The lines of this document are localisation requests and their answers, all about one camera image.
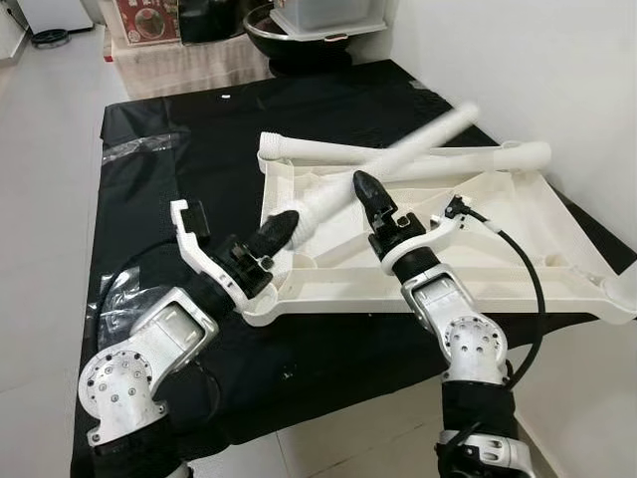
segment table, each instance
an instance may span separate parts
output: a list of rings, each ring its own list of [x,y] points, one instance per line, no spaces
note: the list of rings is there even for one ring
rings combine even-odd
[[[261,131],[386,147],[449,107],[385,61],[106,108],[88,302],[96,299],[102,274],[173,235],[171,200],[202,201],[211,248],[230,233],[248,237],[258,227],[263,195],[256,160]],[[447,145],[493,144],[472,127]],[[633,251],[563,200],[616,272],[635,261]],[[142,287],[180,285],[190,274],[174,250],[158,251],[140,267]],[[530,341],[534,314],[490,316],[511,348]],[[551,314],[547,332],[594,320]],[[201,360],[221,393],[196,368],[170,377],[158,392],[170,402],[184,459],[393,392],[446,367],[435,339],[410,314],[283,316],[262,329],[234,315],[219,325],[220,336]],[[85,338],[82,364],[90,358],[86,344]],[[91,476],[86,432],[95,424],[77,403],[72,476]]]

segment floor tile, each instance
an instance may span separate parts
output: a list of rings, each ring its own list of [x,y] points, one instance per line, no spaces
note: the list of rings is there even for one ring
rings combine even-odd
[[[197,478],[287,478],[277,435],[272,433],[215,456],[190,462]]]
[[[0,274],[0,391],[78,366],[84,251]]]
[[[432,378],[279,431],[291,477],[312,476],[435,422],[441,414],[440,400],[439,379]]]
[[[421,425],[349,460],[315,474],[314,478],[423,478],[438,476],[434,445],[442,420]]]
[[[126,100],[101,38],[27,47],[0,97],[0,272],[92,244],[104,108]]]
[[[74,398],[75,376],[70,373],[0,393],[2,476],[69,476]]]
[[[0,67],[0,98],[2,98],[2,94],[6,91],[7,86],[9,85],[9,80],[11,79],[11,75],[14,71],[14,65]]]

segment cable connector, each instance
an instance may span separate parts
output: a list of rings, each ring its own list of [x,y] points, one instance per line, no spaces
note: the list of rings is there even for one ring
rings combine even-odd
[[[458,214],[469,214],[471,207],[465,203],[465,199],[456,194],[451,202],[445,208],[445,217],[453,219]]]

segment white wall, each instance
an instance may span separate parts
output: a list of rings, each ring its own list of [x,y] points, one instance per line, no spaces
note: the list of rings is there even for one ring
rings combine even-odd
[[[4,8],[0,8],[0,60],[13,57],[23,35],[22,28]]]
[[[497,140],[545,139],[553,183],[637,249],[635,1],[389,0],[390,57]]]
[[[549,141],[550,181],[637,249],[635,18],[634,0],[389,0],[391,28],[354,53],[478,103],[497,140]],[[519,419],[561,477],[637,476],[636,333],[551,334],[521,383]]]

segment black wire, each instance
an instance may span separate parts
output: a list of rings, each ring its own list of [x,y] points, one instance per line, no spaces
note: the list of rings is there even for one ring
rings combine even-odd
[[[463,213],[478,219],[482,223],[489,221],[489,219],[487,219],[485,216],[479,214],[478,212],[474,211],[470,207],[465,208],[463,210]],[[537,276],[537,271],[535,270],[535,267],[533,266],[531,259],[529,259],[529,256],[527,255],[527,253],[505,231],[500,230],[498,232],[498,235],[502,237],[507,242],[507,244],[509,244],[518,253],[520,258],[522,259],[522,262],[527,267],[527,270],[529,271],[529,275],[531,276],[531,281],[533,283],[533,288],[535,290],[535,295],[537,298],[537,320],[535,323],[535,335],[533,338],[531,349],[529,350],[529,353],[525,357],[524,361],[522,362],[518,370],[514,372],[514,374],[510,377],[509,381],[505,385],[505,389],[512,390],[514,386],[516,386],[520,382],[523,376],[525,376],[527,371],[529,371],[529,368],[531,368],[531,365],[533,364],[535,358],[537,357],[539,348],[541,347],[541,342],[544,336],[544,316],[546,314],[546,303],[544,301],[544,292],[541,288],[541,283],[539,281],[539,277]],[[445,478],[446,476],[448,476],[448,472],[449,472],[449,468],[451,464],[450,463],[451,455],[456,450],[456,447],[464,443],[465,440],[469,438],[483,424],[484,419],[497,409],[498,405],[499,405],[498,403],[494,403],[492,404],[492,406],[485,409],[477,417],[476,421],[473,424],[460,430],[451,440],[449,440],[445,444],[445,450],[442,453],[440,460],[438,461],[438,472],[440,473],[441,477]]]
[[[212,383],[212,385],[215,388],[217,399],[215,400],[215,404],[212,407],[212,411],[210,412],[211,417],[215,416],[217,414],[217,411],[219,411],[219,407],[221,406],[221,396],[222,396],[221,383],[219,383],[219,380],[217,379],[215,374],[212,371],[210,371],[210,369],[208,369],[208,367],[206,367],[203,363],[201,363],[200,360],[198,359],[194,360],[193,363],[197,366],[197,368],[199,368],[199,371],[201,371],[204,375],[206,375],[210,383]]]
[[[102,291],[100,292],[100,297],[98,298],[96,309],[93,314],[93,319],[89,321],[89,325],[91,327],[89,332],[89,340],[90,340],[89,347],[92,348],[92,355],[95,355],[98,352],[100,318],[102,316],[102,310],[104,309],[106,298],[108,297],[108,294],[110,293],[110,290],[112,289],[112,286],[116,282],[117,278],[121,275],[122,272],[128,269],[135,262],[138,262],[139,259],[141,259],[146,254],[149,254],[150,252],[153,252],[163,246],[173,245],[176,243],[177,243],[176,238],[171,238],[171,239],[165,239],[163,241],[155,242],[154,244],[150,244],[148,247],[145,247],[141,251],[130,256],[117,269],[115,269],[115,271],[110,276],[110,279],[108,279],[108,282],[106,282],[106,284],[102,287]],[[210,414],[210,416],[214,416],[219,410],[219,407],[221,406],[221,396],[222,396],[221,384],[219,383],[219,380],[217,380],[217,377],[214,375],[214,373],[212,373],[199,360],[194,360],[193,363],[206,376],[206,378],[210,381],[212,386],[215,388],[217,399],[215,401],[212,412]]]
[[[507,366],[507,378],[511,380],[511,377],[514,374],[514,366],[508,358],[505,361],[505,365]]]
[[[174,237],[171,239],[164,239],[163,241],[155,242],[154,244],[151,244],[148,247],[137,252],[136,254],[130,256],[112,273],[110,279],[108,279],[108,282],[106,282],[106,284],[102,287],[102,291],[100,292],[100,296],[96,304],[96,310],[93,314],[93,319],[89,321],[89,333],[87,334],[87,337],[89,342],[88,347],[91,351],[92,356],[97,354],[99,351],[98,342],[100,333],[100,318],[102,316],[102,310],[104,308],[106,298],[108,297],[108,294],[110,293],[110,290],[112,289],[112,286],[114,285],[117,278],[123,271],[128,269],[135,262],[139,261],[139,259],[141,259],[146,254],[168,244],[176,244],[176,242],[177,240]]]

